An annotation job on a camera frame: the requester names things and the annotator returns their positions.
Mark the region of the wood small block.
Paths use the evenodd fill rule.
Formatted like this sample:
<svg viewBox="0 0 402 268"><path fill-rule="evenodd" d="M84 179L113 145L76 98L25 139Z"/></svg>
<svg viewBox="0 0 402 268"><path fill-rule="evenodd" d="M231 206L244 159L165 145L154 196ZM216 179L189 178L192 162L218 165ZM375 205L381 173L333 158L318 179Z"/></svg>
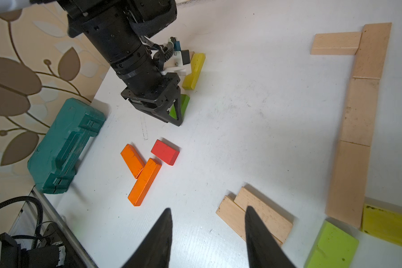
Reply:
<svg viewBox="0 0 402 268"><path fill-rule="evenodd" d="M293 224L285 217L252 194L245 187L240 189L234 202L244 211L247 207L251 206L262 219L269 232L282 244L286 242Z"/></svg>
<svg viewBox="0 0 402 268"><path fill-rule="evenodd" d="M311 55L355 55L361 32L319 33L314 37Z"/></svg>

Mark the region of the yellow long block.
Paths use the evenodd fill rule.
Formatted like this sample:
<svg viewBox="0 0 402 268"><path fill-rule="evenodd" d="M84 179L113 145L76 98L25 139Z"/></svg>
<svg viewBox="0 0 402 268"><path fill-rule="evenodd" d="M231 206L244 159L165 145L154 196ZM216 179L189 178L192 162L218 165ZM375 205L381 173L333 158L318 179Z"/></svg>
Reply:
<svg viewBox="0 0 402 268"><path fill-rule="evenodd" d="M182 87L185 90L195 90L203 64L205 62L204 53L195 53L191 60L191 73L184 78Z"/></svg>

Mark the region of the wood long block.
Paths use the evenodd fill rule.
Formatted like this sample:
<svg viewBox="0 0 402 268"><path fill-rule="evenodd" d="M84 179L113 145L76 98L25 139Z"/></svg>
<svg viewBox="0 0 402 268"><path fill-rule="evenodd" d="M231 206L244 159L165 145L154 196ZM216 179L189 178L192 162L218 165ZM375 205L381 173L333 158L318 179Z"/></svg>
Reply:
<svg viewBox="0 0 402 268"><path fill-rule="evenodd" d="M228 196L224 197L216 214L227 223L244 241L246 241L245 231L245 211L239 207ZM282 243L275 237L274 239L282 246Z"/></svg>
<svg viewBox="0 0 402 268"><path fill-rule="evenodd" d="M391 22L364 26L352 70L353 78L381 79L391 30Z"/></svg>
<svg viewBox="0 0 402 268"><path fill-rule="evenodd" d="M343 111L340 140L371 146L379 96L377 79L351 79Z"/></svg>

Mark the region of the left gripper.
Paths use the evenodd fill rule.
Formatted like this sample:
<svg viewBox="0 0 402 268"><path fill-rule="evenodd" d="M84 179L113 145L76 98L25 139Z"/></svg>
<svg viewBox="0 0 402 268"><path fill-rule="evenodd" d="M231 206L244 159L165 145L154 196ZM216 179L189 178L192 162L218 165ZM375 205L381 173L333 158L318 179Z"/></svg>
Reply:
<svg viewBox="0 0 402 268"><path fill-rule="evenodd" d="M127 87L121 96L137 110L179 127L183 123L179 82L180 77L176 73L167 73L153 89L148 89L142 94L134 94ZM175 117L170 115L172 108Z"/></svg>

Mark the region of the wood long block vertical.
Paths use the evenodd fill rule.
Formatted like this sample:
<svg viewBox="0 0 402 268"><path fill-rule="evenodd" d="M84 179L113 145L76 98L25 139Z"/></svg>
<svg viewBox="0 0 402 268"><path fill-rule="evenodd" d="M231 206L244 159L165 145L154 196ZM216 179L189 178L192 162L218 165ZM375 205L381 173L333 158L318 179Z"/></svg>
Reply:
<svg viewBox="0 0 402 268"><path fill-rule="evenodd" d="M346 141L338 143L326 215L361 227L369 160L370 147Z"/></svg>

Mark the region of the yellow-green long block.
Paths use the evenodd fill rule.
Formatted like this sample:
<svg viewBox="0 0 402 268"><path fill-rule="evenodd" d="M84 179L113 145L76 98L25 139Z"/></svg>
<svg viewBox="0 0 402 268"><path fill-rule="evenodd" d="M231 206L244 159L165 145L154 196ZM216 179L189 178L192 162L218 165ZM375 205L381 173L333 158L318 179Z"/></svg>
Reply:
<svg viewBox="0 0 402 268"><path fill-rule="evenodd" d="M365 204L361 231L402 247L402 214Z"/></svg>

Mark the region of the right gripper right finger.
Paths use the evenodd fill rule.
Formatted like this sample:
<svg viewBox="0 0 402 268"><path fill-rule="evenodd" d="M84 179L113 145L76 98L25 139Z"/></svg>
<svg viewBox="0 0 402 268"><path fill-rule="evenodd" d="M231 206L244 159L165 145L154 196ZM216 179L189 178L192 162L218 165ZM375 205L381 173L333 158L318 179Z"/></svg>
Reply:
<svg viewBox="0 0 402 268"><path fill-rule="evenodd" d="M245 213L246 246L250 268L294 268L252 206Z"/></svg>

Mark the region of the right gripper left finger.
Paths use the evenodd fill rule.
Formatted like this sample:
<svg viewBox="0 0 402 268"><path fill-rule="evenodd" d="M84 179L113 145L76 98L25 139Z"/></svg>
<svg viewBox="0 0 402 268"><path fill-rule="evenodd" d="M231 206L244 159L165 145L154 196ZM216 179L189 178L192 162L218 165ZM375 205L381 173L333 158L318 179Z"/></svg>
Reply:
<svg viewBox="0 0 402 268"><path fill-rule="evenodd" d="M166 208L123 268L168 268L173 238L172 211Z"/></svg>

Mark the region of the red block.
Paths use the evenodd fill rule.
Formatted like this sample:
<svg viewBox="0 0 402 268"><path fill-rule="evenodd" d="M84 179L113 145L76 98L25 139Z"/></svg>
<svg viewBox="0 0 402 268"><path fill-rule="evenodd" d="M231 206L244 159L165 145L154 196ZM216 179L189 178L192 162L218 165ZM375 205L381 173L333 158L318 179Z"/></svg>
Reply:
<svg viewBox="0 0 402 268"><path fill-rule="evenodd" d="M170 166L175 164L179 156L179 150L170 147L160 140L155 142L151 153Z"/></svg>

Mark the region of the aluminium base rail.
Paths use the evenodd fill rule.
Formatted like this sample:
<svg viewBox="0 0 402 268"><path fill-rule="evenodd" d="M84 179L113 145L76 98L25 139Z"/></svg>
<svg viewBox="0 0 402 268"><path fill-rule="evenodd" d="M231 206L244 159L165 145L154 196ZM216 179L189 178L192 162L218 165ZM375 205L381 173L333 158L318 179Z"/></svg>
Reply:
<svg viewBox="0 0 402 268"><path fill-rule="evenodd" d="M43 207L43 221L40 234L45 237L39 241L38 246L44 247L52 244L60 244L65 247L64 268L96 268L97 265L89 253L77 240L68 227L65 217L59 215L46 196L33 188L29 196L40 201ZM35 233L37 223L37 209L31 202L22 202L16 220L14 221L9 235L29 235Z"/></svg>

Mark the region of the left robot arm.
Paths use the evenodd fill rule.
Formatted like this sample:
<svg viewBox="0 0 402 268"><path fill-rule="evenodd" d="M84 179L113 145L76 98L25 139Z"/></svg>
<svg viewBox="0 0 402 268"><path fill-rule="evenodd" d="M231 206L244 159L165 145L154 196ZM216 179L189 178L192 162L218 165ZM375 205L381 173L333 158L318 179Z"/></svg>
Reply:
<svg viewBox="0 0 402 268"><path fill-rule="evenodd" d="M122 97L137 110L163 122L183 121L180 78L165 73L174 43L158 45L151 38L176 20L175 1L60 1L67 12L68 36L85 35L116 72L126 88ZM43 84L38 72L21 58L0 57L0 116L28 113L30 95Z"/></svg>

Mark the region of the dark green block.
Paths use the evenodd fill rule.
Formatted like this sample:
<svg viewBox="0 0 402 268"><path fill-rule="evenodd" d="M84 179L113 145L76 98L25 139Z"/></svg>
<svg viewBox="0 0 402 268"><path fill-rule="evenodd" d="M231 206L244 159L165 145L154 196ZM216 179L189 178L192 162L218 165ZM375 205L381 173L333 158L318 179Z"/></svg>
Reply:
<svg viewBox="0 0 402 268"><path fill-rule="evenodd" d="M182 117L184 117L185 112L186 112L186 108L189 104L190 101L190 96L186 95L186 94L181 94L180 95L180 110L181 110L181 114ZM169 115L171 117L173 117L174 119L177 119L177 114L176 114L176 110L175 110L175 103L171 106L170 110L169 110Z"/></svg>

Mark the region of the light green small block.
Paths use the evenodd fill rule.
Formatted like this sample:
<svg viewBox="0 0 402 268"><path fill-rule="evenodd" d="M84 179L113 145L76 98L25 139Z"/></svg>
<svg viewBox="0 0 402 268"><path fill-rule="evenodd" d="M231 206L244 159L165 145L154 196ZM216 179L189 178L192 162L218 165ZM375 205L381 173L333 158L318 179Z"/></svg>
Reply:
<svg viewBox="0 0 402 268"><path fill-rule="evenodd" d="M356 238L324 221L304 267L349 268L358 245Z"/></svg>

